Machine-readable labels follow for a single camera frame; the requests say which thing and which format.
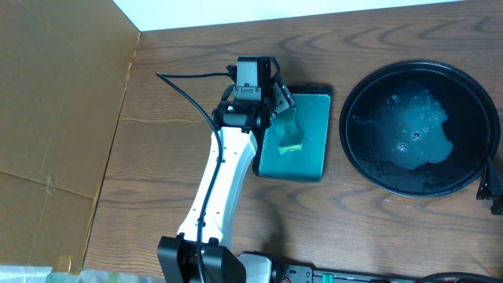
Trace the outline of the green yellow sponge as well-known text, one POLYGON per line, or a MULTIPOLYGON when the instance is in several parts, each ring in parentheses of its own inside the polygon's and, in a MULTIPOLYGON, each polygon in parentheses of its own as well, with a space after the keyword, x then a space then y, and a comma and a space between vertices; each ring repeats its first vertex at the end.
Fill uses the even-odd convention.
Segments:
POLYGON ((296 123, 296 108, 288 108, 276 115, 272 126, 278 134, 280 154, 299 151, 303 147, 303 133, 296 123))

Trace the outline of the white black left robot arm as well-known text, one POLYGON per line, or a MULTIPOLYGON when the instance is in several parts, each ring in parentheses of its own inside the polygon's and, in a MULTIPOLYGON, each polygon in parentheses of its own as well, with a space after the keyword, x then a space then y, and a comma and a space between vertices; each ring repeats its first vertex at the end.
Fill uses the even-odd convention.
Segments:
POLYGON ((231 251, 233 219, 244 178, 276 116, 295 100, 275 57, 241 56, 223 73, 232 79, 212 113, 178 86, 211 128, 211 147, 194 202, 175 237, 163 236, 157 257, 167 282, 279 282, 268 255, 231 251))

